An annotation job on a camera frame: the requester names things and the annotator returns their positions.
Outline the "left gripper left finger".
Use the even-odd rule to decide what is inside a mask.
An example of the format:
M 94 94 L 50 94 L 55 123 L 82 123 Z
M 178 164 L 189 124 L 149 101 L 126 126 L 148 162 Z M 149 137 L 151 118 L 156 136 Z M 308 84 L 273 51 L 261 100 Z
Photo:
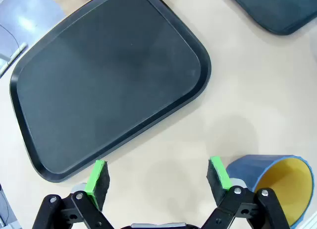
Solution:
M 43 199 L 32 228 L 70 229 L 84 223 L 88 229 L 112 229 L 102 214 L 109 183 L 107 162 L 97 160 L 83 190 L 65 198 L 50 194 Z

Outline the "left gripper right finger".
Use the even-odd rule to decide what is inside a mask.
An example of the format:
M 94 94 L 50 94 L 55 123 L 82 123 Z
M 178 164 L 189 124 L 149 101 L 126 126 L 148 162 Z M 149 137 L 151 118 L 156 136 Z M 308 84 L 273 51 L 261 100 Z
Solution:
M 290 228 L 274 190 L 233 185 L 220 157 L 209 159 L 207 180 L 217 207 L 203 229 L 229 229 L 236 218 L 246 219 L 252 229 Z

